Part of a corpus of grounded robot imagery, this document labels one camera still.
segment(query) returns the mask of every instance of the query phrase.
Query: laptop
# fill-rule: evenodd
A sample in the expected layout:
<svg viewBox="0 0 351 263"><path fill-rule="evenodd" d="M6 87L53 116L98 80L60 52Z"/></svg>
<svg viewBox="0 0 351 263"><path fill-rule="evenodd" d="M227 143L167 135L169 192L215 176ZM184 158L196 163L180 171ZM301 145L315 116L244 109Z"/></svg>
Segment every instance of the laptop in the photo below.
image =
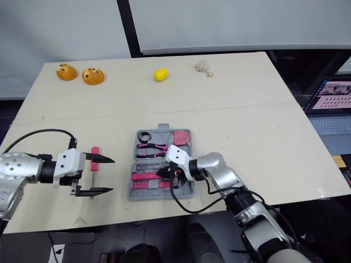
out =
<svg viewBox="0 0 351 263"><path fill-rule="evenodd" d="M325 79L304 111L331 155L351 154L351 78Z"/></svg>

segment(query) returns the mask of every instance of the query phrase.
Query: black cable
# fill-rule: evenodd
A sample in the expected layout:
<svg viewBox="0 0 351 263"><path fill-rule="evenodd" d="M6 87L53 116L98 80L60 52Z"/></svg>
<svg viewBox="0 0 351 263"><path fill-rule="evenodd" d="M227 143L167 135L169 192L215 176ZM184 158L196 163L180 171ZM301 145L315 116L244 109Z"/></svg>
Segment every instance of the black cable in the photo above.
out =
<svg viewBox="0 0 351 263"><path fill-rule="evenodd" d="M51 248L53 249L53 254L54 254L55 261L56 261L56 263L59 263L59 261L58 261L57 258L56 258L56 252L55 252L55 249L54 249L54 241L53 241L53 239L52 239L50 233L47 232L47 234L48 234L49 239L50 239L50 242L51 242Z"/></svg>
<svg viewBox="0 0 351 263"><path fill-rule="evenodd" d="M42 129L42 130L35 130L35 131L32 131L30 133L27 133L25 135L23 135L22 137L18 138L17 140L15 140L9 147L6 148L6 150L3 152L3 153L7 153L8 151L10 151L16 144L18 144L21 140L33 135L33 134L37 134L37 133L45 133L45 132L59 132L59 133L65 133L67 134L69 137L71 137L71 140L70 140L70 144L69 144L69 148L75 148L77 146L77 140L76 138L71 134L69 133L68 131L66 130L61 130L61 129Z"/></svg>
<svg viewBox="0 0 351 263"><path fill-rule="evenodd" d="M217 200L215 200L214 202L212 202L211 204L209 204L208 206L198 210L198 211L191 211L191 210L187 210L187 208L185 208L181 202L178 200L178 198L176 197L176 195L174 194L174 189L173 189L173 182L174 182L174 173L171 173L171 177L170 177L170 191L171 191L171 195L173 197L173 199L176 201L176 203L180 206L180 208L182 208L184 211L186 211L189 214L198 214L201 213L205 210L207 210L208 208L210 208L211 206L213 206L214 204L218 203L220 200L222 200L221 198L218 198Z"/></svg>
<svg viewBox="0 0 351 263"><path fill-rule="evenodd" d="M292 239L294 240L295 250L299 251L297 236L295 234L295 231L292 229L292 226L290 225L289 221L286 219L285 215L283 215L278 209L272 207L271 205L268 205L268 204L263 204L263 205L267 209L273 210L278 216L280 216L283 219L283 221L285 222L285 224L289 228L289 231L290 231L290 234L292 236Z"/></svg>
<svg viewBox="0 0 351 263"><path fill-rule="evenodd" d="M84 242L72 242L69 243L68 245L66 245L64 248L57 250L55 253L56 254L61 254L62 250L66 249L67 247L69 247L70 245L74 245L74 244L78 244L78 245L90 245L93 244L96 240L98 240L98 238L100 237L100 235L98 233L95 234L94 238L92 241L88 242L88 243L84 243Z"/></svg>
<svg viewBox="0 0 351 263"><path fill-rule="evenodd" d="M237 250L237 249L229 249L229 252L231 253L237 253L237 254L249 254L249 255L257 255L258 252L250 252L248 250Z"/></svg>
<svg viewBox="0 0 351 263"><path fill-rule="evenodd" d="M261 199L261 202L262 202L263 204L265 204L265 200L263 199L263 197L262 197L261 195L259 195L259 194L256 193L256 192L253 192L253 191L251 191L251 190L249 190L249 189L244 189L244 188L241 188L241 187L235 187L235 186L233 186L233 187L227 187L227 188L218 189L218 190L215 190L215 191L212 191L212 192L211 192L211 191L210 191L210 183L208 182L207 178L206 178L206 177L203 177L203 179L205 180L205 182L206 182L206 184L207 184L207 193L208 193L209 195L213 195L213 194L215 194L215 193L224 192L224 191L227 191L227 190L239 190L239 191L244 191L244 192L250 193L250 194L252 194L252 195L254 195L254 196L257 196L259 199Z"/></svg>

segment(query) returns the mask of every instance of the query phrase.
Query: pink screwdriver handle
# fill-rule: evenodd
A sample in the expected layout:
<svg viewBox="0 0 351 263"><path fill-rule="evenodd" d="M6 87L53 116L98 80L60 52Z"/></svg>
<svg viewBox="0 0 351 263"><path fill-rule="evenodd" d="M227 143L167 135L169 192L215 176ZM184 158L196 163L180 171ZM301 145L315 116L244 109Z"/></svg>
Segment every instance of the pink screwdriver handle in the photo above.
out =
<svg viewBox="0 0 351 263"><path fill-rule="evenodd" d="M92 153L99 154L100 150L98 147L94 146L92 147ZM94 163L93 161L90 162L90 171L98 171L99 170L99 164Z"/></svg>

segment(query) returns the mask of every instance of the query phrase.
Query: monitor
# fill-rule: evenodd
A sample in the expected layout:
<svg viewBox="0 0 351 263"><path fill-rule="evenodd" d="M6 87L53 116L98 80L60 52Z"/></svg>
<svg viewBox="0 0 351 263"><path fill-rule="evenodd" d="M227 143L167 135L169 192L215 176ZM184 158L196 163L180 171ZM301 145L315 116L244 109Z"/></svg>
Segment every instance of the monitor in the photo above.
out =
<svg viewBox="0 0 351 263"><path fill-rule="evenodd" d="M304 111L307 115L351 115L351 78L325 79Z"/></svg>

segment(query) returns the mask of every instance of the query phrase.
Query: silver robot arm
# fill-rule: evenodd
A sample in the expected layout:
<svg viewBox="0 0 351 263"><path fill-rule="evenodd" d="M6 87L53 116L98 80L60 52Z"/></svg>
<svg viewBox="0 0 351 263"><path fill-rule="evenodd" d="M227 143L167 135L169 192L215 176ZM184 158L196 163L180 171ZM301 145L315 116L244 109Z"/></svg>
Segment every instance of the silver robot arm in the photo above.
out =
<svg viewBox="0 0 351 263"><path fill-rule="evenodd" d="M216 152L192 159L182 149L172 145L168 148L166 160L182 168L186 178L203 180L209 177L216 189L235 187L220 192L227 210L242 228L242 241L247 250L256 254L257 262L310 262L298 251L292 250L283 229L274 220L265 206L255 200L238 174L225 164Z"/></svg>
<svg viewBox="0 0 351 263"><path fill-rule="evenodd" d="M32 157L22 152L7 152L0 155L0 219L10 220L20 203L26 184L38 182L71 186L71 195L95 196L111 191L112 188L92 187L81 190L78 181L84 170L86 159L97 163L114 162L102 155L83 153L71 148L58 155L57 161L52 156Z"/></svg>

